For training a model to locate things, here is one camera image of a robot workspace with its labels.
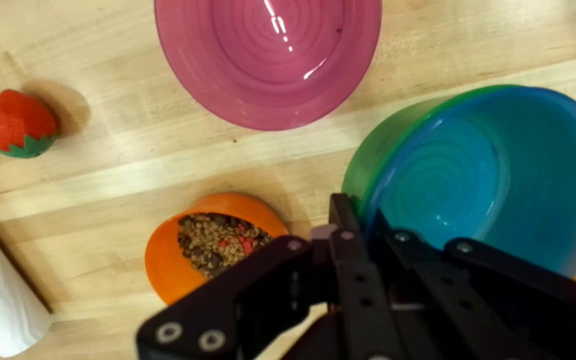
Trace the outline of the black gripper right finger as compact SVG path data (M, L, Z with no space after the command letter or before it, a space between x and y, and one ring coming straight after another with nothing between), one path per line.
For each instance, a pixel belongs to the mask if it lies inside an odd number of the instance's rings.
M468 238L450 241L445 257L534 350L576 360L576 280Z

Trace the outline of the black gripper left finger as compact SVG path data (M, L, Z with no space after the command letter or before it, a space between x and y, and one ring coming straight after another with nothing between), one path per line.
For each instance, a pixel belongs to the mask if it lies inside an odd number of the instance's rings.
M272 241L150 316L136 333L138 360L252 360L308 316L311 261L306 241Z

